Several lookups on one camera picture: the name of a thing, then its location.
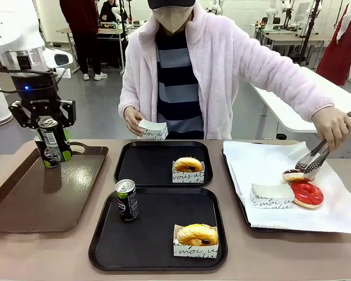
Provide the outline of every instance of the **floor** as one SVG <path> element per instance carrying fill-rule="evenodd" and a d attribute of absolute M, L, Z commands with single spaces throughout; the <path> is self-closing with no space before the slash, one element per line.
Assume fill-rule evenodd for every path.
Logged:
<path fill-rule="evenodd" d="M 59 84 L 59 96 L 64 100 L 75 100 L 77 105 L 77 121 L 70 129 L 73 139 L 133 139 L 134 136 L 126 129 L 125 123 L 117 113 L 122 78 L 119 70 L 104 70 L 109 77 L 102 81 L 83 81 L 81 74 L 76 73 L 71 78 L 63 79 Z M 13 84 L 6 75 L 0 75 L 0 85 L 5 90 L 11 90 Z M 351 83 L 344 88 L 351 92 Z M 8 104 L 18 100 L 16 94 L 7 95 Z M 233 139 L 254 139 L 263 107 L 261 99 L 245 81 L 240 84 L 238 97 L 233 105 Z M 269 113 L 263 138 L 274 139 L 277 131 L 277 120 Z M 281 125 L 278 132 L 287 135 L 288 139 L 306 141 L 308 147 L 318 143 L 313 134 L 292 133 Z M 13 154 L 25 142 L 33 139 L 35 133 L 30 129 L 21 128 L 13 120 L 0 126 L 0 154 Z M 342 147 L 330 157 L 351 158 L 351 137 Z"/>

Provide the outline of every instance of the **dark jacket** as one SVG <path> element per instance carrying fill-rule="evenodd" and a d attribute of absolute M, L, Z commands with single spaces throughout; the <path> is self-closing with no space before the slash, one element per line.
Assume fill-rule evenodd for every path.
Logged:
<path fill-rule="evenodd" d="M 102 22 L 117 22 L 115 15 L 112 13 L 112 8 L 113 7 L 118 7 L 116 5 L 116 1 L 111 5 L 108 1 L 104 2 L 103 7 L 101 8 L 101 13 L 100 13 L 100 20 Z M 123 10 L 123 15 L 121 16 L 122 20 L 127 20 L 128 19 L 128 14 Z"/>
<path fill-rule="evenodd" d="M 60 7 L 71 32 L 98 32 L 99 17 L 95 0 L 60 0 Z"/>

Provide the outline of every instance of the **brown tray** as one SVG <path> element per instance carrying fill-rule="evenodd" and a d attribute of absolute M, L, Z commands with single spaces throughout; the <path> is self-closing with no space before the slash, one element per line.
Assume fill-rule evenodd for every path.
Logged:
<path fill-rule="evenodd" d="M 70 144 L 84 152 L 46 169 L 35 149 L 0 187 L 0 232 L 65 232 L 77 225 L 108 148 Z"/>

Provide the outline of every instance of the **white wall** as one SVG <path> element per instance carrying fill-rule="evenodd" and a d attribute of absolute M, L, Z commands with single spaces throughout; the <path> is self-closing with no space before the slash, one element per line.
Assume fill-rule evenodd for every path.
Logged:
<path fill-rule="evenodd" d="M 66 35 L 56 33 L 57 30 L 67 27 L 67 22 L 61 12 L 59 0 L 35 0 L 38 12 L 42 21 L 45 37 L 48 41 L 66 42 Z M 209 0 L 199 0 L 201 5 L 206 8 Z M 322 11 L 315 22 L 315 31 L 332 35 L 334 33 L 333 24 L 341 0 L 323 0 Z M 105 0 L 98 2 L 99 12 Z M 313 0 L 295 0 L 294 10 L 297 10 L 299 3 L 313 2 Z M 341 15 L 349 0 L 343 0 Z M 150 16 L 151 10 L 148 8 L 147 0 L 132 0 L 132 16 L 134 20 L 146 20 Z M 277 7 L 280 11 L 280 1 L 277 1 Z M 129 12 L 128 3 L 125 1 L 126 11 Z M 235 21 L 243 30 L 252 34 L 251 23 L 266 16 L 266 10 L 269 8 L 269 0 L 226 0 L 223 5 L 223 14 Z M 278 17 L 283 22 L 284 13 L 278 13 Z"/>

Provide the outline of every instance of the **hand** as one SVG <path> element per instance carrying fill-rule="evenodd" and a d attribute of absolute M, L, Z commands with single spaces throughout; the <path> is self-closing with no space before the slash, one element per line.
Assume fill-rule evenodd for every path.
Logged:
<path fill-rule="evenodd" d="M 143 134 L 143 131 L 138 126 L 138 124 L 142 119 L 144 119 L 143 115 L 130 105 L 125 108 L 123 116 L 125 117 L 126 126 L 131 131 L 131 133 L 137 136 L 141 136 Z"/>
<path fill-rule="evenodd" d="M 328 141 L 330 151 L 337 149 L 351 133 L 351 119 L 335 107 L 325 107 L 312 116 L 320 139 Z"/>

